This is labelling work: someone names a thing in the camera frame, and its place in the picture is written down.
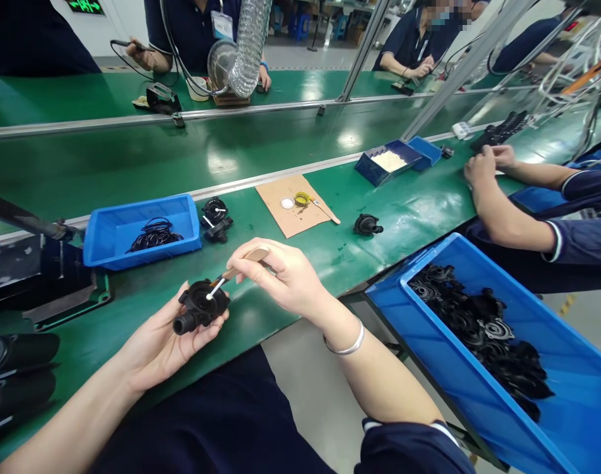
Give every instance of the small blue box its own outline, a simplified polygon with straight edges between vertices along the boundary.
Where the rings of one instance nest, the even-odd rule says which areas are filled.
[[[432,145],[420,136],[414,137],[407,144],[421,154],[421,159],[412,166],[412,169],[415,169],[416,171],[422,171],[426,168],[433,167],[443,154],[439,147]]]
[[[555,396],[533,400],[535,423],[408,286],[428,263],[454,266],[468,294],[491,288],[515,340],[540,354]],[[408,259],[367,290],[493,452],[526,473],[601,473],[601,353],[459,234]]]
[[[386,151],[391,151],[392,153],[399,155],[404,161],[405,166],[398,170],[388,172],[371,159]],[[364,178],[373,183],[374,186],[379,186],[386,181],[390,181],[395,176],[399,176],[420,158],[421,154],[417,150],[401,140],[395,140],[385,145],[364,151],[355,165],[355,169],[359,171]]]
[[[183,240],[127,253],[150,219],[166,217]],[[124,270],[201,248],[199,219],[189,194],[96,209],[90,216],[83,249],[88,267]]]

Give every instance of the dark blue uniform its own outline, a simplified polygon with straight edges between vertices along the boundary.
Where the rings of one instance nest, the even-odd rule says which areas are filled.
[[[481,222],[469,239],[513,278],[534,293],[601,289],[601,170],[580,171],[562,187],[567,200],[534,217],[546,221],[556,237],[552,255],[500,247]]]
[[[356,474],[469,473],[442,423],[364,421]],[[260,346],[125,424],[97,473],[299,473],[334,471],[298,433],[289,401]]]
[[[166,54],[172,54],[160,12],[160,0],[144,0],[149,44]],[[195,74],[208,71],[208,53],[217,41],[213,32],[211,11],[221,11],[219,0],[208,0],[201,11],[193,0],[166,0],[169,29],[186,68]],[[232,33],[236,41],[241,0],[224,0],[223,13],[232,18]]]
[[[101,72],[50,0],[0,0],[0,76]]]
[[[511,72],[526,56],[531,54],[546,36],[551,34],[562,22],[562,16],[539,20],[530,25],[517,38],[507,44],[493,66],[494,72]]]
[[[458,34],[466,28],[466,21],[459,13],[452,13],[441,25],[431,26],[423,38],[419,34],[422,7],[413,8],[401,17],[394,27],[386,44],[381,49],[373,70],[382,70],[380,63],[384,53],[392,53],[400,64],[407,68],[417,68],[422,59],[428,56],[438,63],[450,48]]]

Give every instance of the face mask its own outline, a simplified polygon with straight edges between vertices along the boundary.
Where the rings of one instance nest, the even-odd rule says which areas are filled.
[[[445,23],[447,23],[447,20],[450,19],[450,10],[446,9],[444,12],[440,13],[440,16],[438,18],[432,18],[431,20],[431,24],[433,26],[441,26],[444,25]]]

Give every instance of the exit sign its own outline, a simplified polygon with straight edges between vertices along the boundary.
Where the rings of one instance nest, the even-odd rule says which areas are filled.
[[[67,0],[75,13],[105,14],[98,0]]]

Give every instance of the cardboard piece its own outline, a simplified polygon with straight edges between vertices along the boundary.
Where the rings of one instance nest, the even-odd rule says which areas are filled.
[[[329,217],[313,203],[309,203],[307,207],[294,206],[291,209],[281,206],[280,202],[283,199],[288,198],[293,201],[296,193],[305,192],[313,199],[319,199],[321,207],[327,207],[323,199],[301,174],[262,184],[257,186],[256,190],[286,238],[295,236],[320,223],[330,222]]]

